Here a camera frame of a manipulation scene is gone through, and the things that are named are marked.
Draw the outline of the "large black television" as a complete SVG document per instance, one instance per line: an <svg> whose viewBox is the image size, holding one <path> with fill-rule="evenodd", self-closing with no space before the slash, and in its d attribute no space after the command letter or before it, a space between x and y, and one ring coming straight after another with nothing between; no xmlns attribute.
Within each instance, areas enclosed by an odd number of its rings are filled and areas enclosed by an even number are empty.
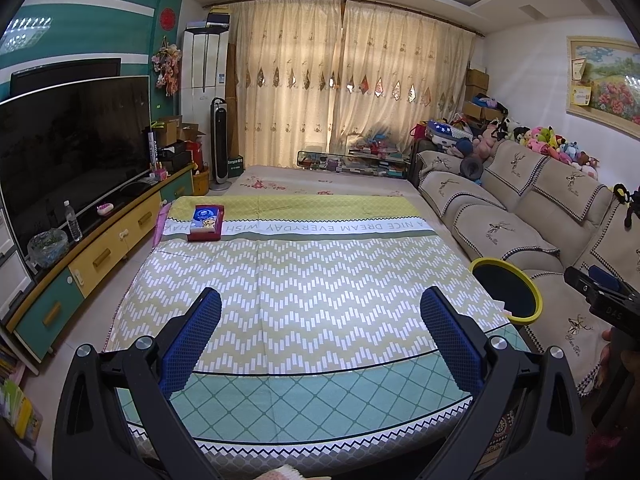
<svg viewBox="0 0 640 480"><path fill-rule="evenodd" d="M150 168L150 81L57 84L1 104L1 198L21 250Z"/></svg>

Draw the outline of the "framed flower painting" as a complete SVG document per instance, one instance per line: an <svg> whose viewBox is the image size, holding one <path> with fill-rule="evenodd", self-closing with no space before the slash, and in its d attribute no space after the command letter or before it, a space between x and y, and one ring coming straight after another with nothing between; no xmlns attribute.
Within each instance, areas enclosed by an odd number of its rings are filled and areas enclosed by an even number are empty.
<svg viewBox="0 0 640 480"><path fill-rule="evenodd" d="M606 37L569 36L567 111L639 136L639 47Z"/></svg>

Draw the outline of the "black tower fan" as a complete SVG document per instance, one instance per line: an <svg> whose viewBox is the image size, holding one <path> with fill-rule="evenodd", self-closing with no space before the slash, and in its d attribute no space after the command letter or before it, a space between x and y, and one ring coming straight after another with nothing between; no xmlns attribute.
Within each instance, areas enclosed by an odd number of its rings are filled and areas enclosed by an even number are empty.
<svg viewBox="0 0 640 480"><path fill-rule="evenodd" d="M210 104L210 140L213 182L223 185L228 181L228 110L223 98L215 98Z"/></svg>

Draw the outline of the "black yellow plush toy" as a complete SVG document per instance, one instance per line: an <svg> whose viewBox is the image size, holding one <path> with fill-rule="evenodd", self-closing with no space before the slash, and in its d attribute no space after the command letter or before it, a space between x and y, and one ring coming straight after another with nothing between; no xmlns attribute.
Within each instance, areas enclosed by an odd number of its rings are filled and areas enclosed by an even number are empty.
<svg viewBox="0 0 640 480"><path fill-rule="evenodd" d="M634 218L640 218L640 188L629 191L625 185L617 183L614 185L613 193L616 200L626 207L624 228L630 231Z"/></svg>

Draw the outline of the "yellow rimmed dark trash bin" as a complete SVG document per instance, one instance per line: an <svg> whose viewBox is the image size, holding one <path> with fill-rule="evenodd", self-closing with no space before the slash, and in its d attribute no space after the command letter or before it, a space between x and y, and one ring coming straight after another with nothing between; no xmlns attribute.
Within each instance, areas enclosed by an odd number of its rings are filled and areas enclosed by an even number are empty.
<svg viewBox="0 0 640 480"><path fill-rule="evenodd" d="M544 310L541 292L517 266L495 258L477 258L470 272L493 300L503 302L503 311L514 325L537 321Z"/></svg>

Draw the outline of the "beige fabric sofa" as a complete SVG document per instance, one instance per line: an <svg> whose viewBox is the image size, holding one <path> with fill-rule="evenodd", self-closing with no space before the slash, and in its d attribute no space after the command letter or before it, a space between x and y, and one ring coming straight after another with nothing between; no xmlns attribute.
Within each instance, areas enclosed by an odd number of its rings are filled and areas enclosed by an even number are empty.
<svg viewBox="0 0 640 480"><path fill-rule="evenodd" d="M539 351L561 347L578 393L590 393L608 326L563 273L598 266L639 285L639 228L625 228L625 205L588 174L512 141L492 150L480 182L463 177L461 159L446 153L414 160L414 185L466 255L511 263L533 281L542 313L525 340Z"/></svg>

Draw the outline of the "red blue snack box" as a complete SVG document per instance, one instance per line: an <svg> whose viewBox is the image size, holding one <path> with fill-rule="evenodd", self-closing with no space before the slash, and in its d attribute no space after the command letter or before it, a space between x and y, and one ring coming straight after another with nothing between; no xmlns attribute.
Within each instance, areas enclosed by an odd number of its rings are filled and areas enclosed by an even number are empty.
<svg viewBox="0 0 640 480"><path fill-rule="evenodd" d="M221 239L224 206L196 205L190 223L189 242L216 242Z"/></svg>

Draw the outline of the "glass bowl on cabinet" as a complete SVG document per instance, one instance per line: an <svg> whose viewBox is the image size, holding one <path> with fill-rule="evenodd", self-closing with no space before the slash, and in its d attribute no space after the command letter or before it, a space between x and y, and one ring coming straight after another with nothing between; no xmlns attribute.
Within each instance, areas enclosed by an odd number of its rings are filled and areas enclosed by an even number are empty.
<svg viewBox="0 0 640 480"><path fill-rule="evenodd" d="M66 233L50 229L34 236L27 244L27 253L37 266L47 269L54 266L68 252L70 244Z"/></svg>

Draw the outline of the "yellow green tv cabinet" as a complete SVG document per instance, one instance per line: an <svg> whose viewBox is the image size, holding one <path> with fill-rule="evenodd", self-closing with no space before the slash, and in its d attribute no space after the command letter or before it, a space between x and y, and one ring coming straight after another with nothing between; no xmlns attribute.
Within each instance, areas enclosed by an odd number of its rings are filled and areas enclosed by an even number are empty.
<svg viewBox="0 0 640 480"><path fill-rule="evenodd" d="M190 164L152 185L137 182L122 190L126 202L99 220L96 227L42 271L28 294L17 299L2 322L2 335L38 368L54 342L107 274L155 228L160 208L193 193Z"/></svg>

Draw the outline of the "floral cream floor mat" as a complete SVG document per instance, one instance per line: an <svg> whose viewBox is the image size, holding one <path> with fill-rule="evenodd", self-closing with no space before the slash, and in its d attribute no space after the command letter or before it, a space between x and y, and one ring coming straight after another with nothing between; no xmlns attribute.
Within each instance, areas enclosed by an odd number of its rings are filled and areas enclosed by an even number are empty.
<svg viewBox="0 0 640 480"><path fill-rule="evenodd" d="M349 172L253 166L230 185L224 195L364 195L418 196L402 179Z"/></svg>

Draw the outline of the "cream embroidered curtains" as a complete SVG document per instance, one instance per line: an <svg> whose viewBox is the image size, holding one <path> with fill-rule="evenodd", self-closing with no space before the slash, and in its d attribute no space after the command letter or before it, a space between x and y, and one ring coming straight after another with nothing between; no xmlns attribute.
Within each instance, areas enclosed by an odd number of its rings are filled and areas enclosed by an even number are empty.
<svg viewBox="0 0 640 480"><path fill-rule="evenodd" d="M400 150L421 120L459 106L472 32L355 0L232 4L239 152L292 167L301 150L343 154L382 133Z"/></svg>

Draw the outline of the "clear plastic water bottle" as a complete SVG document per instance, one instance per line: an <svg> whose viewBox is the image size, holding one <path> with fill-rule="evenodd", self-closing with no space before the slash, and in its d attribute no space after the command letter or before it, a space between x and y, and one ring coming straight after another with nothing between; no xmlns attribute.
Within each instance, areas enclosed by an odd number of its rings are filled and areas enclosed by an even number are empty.
<svg viewBox="0 0 640 480"><path fill-rule="evenodd" d="M68 229L70 230L70 235L72 236L74 242L79 242L80 240L82 240L82 232L79 226L75 209L72 207L69 200L66 200L64 202L64 212L66 224L68 226Z"/></svg>

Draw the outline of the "pile of plush toys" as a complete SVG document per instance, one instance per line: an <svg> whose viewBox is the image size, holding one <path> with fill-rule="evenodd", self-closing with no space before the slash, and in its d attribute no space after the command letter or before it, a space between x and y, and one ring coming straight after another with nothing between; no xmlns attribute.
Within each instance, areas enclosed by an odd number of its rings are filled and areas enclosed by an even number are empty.
<svg viewBox="0 0 640 480"><path fill-rule="evenodd" d="M564 136L556 133L551 126L529 128L506 118L501 124L501 130L505 139L573 166L597 180L599 161L583 151L577 142L567 141Z"/></svg>

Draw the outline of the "white standing air conditioner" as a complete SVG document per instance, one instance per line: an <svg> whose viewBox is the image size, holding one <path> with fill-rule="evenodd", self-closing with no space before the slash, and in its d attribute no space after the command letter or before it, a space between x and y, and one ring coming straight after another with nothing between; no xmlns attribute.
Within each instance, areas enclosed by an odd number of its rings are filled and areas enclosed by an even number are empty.
<svg viewBox="0 0 640 480"><path fill-rule="evenodd" d="M213 100L226 97L228 39L189 29L182 36L180 114L201 133L209 134Z"/></svg>

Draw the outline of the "pink artificial flower bunch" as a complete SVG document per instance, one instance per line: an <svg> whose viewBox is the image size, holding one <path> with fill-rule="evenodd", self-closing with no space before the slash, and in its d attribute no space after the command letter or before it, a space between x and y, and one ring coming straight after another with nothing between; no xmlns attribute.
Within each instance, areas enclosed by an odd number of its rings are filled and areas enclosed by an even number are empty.
<svg viewBox="0 0 640 480"><path fill-rule="evenodd" d="M166 39L151 58L152 69L156 75L155 87L163 89L168 98L174 96L179 88L181 58L181 50Z"/></svg>

